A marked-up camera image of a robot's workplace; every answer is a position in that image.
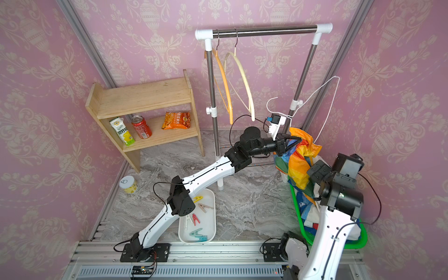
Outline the rainbow striped jacket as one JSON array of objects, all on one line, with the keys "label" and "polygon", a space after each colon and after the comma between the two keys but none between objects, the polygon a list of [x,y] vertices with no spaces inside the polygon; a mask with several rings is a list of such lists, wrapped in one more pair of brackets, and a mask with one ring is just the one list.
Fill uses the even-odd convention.
[{"label": "rainbow striped jacket", "polygon": [[307,171],[313,165],[315,158],[322,150],[322,146],[314,143],[313,137],[299,128],[290,128],[293,136],[301,137],[302,142],[282,156],[274,155],[275,167],[281,174],[287,175],[290,183],[305,191],[310,182]]}]

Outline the blue red white jacket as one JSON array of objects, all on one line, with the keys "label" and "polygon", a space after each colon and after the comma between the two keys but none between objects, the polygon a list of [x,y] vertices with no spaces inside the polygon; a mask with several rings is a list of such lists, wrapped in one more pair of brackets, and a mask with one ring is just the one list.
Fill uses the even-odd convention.
[{"label": "blue red white jacket", "polygon": [[302,190],[297,189],[297,202],[301,208],[301,217],[304,226],[318,230],[320,221],[320,203],[316,202],[313,196],[308,196]]}]

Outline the cream white clothes hanger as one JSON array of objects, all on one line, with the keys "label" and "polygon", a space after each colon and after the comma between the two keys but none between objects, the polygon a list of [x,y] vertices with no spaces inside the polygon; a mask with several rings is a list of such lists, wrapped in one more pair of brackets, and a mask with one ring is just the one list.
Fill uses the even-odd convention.
[{"label": "cream white clothes hanger", "polygon": [[244,107],[248,111],[252,122],[255,122],[255,120],[256,120],[256,111],[255,111],[255,108],[254,108],[254,100],[253,100],[252,91],[251,91],[251,88],[250,88],[250,85],[249,85],[249,82],[248,82],[248,79],[247,79],[246,71],[245,71],[245,69],[244,69],[244,67],[243,67],[239,57],[237,56],[237,45],[238,45],[239,34],[238,34],[238,30],[236,28],[234,28],[234,31],[235,31],[235,34],[236,34],[236,43],[235,43],[233,52],[228,51],[226,53],[226,56],[225,56],[225,59],[224,59],[224,73],[227,74],[227,60],[232,57],[234,62],[235,62],[235,64],[236,64],[236,66],[238,67],[242,83],[243,83],[243,85],[245,87],[245,90],[246,90],[247,103],[245,103],[243,101],[243,99],[240,96],[239,92],[236,90],[236,88],[230,82],[231,88],[232,88],[234,94],[238,97],[238,99],[241,101],[241,103],[244,105]]}]

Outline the pink clothespin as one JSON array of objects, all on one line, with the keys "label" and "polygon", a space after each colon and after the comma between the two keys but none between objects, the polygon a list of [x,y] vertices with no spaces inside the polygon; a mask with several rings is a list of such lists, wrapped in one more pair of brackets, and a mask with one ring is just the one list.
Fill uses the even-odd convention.
[{"label": "pink clothespin", "polygon": [[205,205],[205,204],[202,204],[202,203],[198,203],[198,206],[199,206],[200,210],[202,210],[204,213],[207,213],[208,210],[213,210],[214,209],[214,207],[211,207],[209,205]]}]

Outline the wooden clothes hanger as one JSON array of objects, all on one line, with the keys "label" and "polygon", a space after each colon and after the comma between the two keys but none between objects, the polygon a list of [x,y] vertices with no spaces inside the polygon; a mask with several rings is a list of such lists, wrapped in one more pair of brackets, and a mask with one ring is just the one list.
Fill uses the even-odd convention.
[{"label": "wooden clothes hanger", "polygon": [[212,31],[212,29],[206,29],[204,33],[205,33],[205,35],[204,35],[204,42],[205,42],[205,46],[206,46],[206,50],[205,51],[210,50],[212,52],[212,54],[213,54],[213,56],[214,56],[214,58],[215,58],[215,60],[216,60],[216,62],[218,64],[219,70],[220,70],[220,75],[221,75],[222,82],[223,82],[223,85],[224,85],[224,91],[225,91],[225,94],[226,94],[226,99],[224,99],[224,96],[223,96],[220,88],[218,88],[218,92],[220,93],[220,96],[222,98],[222,101],[224,102],[226,111],[227,111],[227,113],[229,115],[229,123],[232,125],[234,123],[232,98],[231,98],[231,94],[230,94],[230,90],[229,90],[228,80],[227,80],[226,73],[225,73],[225,70],[224,70],[224,65],[223,65],[223,63],[221,63],[221,60],[220,60],[219,55],[218,55],[218,50],[217,49],[213,49],[213,46],[212,46],[213,31]]}]

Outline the red clothespin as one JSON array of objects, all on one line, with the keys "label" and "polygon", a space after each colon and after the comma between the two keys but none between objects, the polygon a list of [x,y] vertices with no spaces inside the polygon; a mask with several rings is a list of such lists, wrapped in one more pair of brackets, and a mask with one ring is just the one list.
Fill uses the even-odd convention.
[{"label": "red clothespin", "polygon": [[197,226],[198,224],[201,223],[196,214],[192,214],[192,222],[194,226]]}]

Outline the white clothespin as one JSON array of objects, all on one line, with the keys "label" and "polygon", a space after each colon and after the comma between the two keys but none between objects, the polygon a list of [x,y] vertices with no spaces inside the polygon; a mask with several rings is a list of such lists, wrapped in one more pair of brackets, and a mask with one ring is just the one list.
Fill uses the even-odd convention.
[{"label": "white clothespin", "polygon": [[188,229],[188,227],[189,227],[190,224],[193,225],[194,223],[193,223],[193,221],[192,221],[192,219],[191,219],[191,216],[190,216],[190,215],[187,215],[187,216],[186,216],[186,222],[185,222],[185,230]]}]

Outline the blue clothespin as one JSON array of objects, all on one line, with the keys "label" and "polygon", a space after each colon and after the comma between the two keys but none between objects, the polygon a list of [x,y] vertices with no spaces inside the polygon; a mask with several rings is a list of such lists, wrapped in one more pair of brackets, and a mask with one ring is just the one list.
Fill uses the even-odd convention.
[{"label": "blue clothespin", "polygon": [[197,239],[197,242],[207,242],[208,237],[205,235],[195,235],[194,238]]}]

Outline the teal green clothespin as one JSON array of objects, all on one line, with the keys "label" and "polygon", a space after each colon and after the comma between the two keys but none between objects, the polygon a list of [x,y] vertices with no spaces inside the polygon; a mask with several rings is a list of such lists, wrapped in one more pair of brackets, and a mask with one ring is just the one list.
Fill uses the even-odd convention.
[{"label": "teal green clothespin", "polygon": [[203,234],[201,233],[202,230],[203,230],[202,228],[196,229],[196,230],[190,232],[190,236],[192,236],[192,237],[194,237],[194,238],[197,238],[197,239],[203,239],[203,238],[206,238],[207,236],[206,236],[206,235],[203,235]]}]

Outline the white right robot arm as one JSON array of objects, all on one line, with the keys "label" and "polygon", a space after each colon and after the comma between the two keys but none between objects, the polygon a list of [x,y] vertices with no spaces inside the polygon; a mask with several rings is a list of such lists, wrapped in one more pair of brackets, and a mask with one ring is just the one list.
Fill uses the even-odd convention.
[{"label": "white right robot arm", "polygon": [[285,280],[333,280],[352,228],[359,224],[364,196],[355,189],[364,161],[357,154],[338,154],[332,166],[317,161],[307,172],[320,185],[320,220],[309,253],[305,244],[288,239]]}]

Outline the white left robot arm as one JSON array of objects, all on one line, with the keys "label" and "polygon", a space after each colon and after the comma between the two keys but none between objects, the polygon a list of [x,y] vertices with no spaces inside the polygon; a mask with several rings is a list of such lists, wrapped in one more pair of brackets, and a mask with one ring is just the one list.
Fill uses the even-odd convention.
[{"label": "white left robot arm", "polygon": [[220,179],[234,175],[252,164],[253,156],[269,153],[281,156],[301,141],[299,136],[283,133],[275,138],[263,138],[257,127],[246,128],[239,141],[215,163],[189,177],[176,176],[171,180],[164,208],[147,227],[124,242],[120,261],[130,263],[154,260],[157,241],[171,224],[194,211],[196,206],[193,198],[197,194]]}]

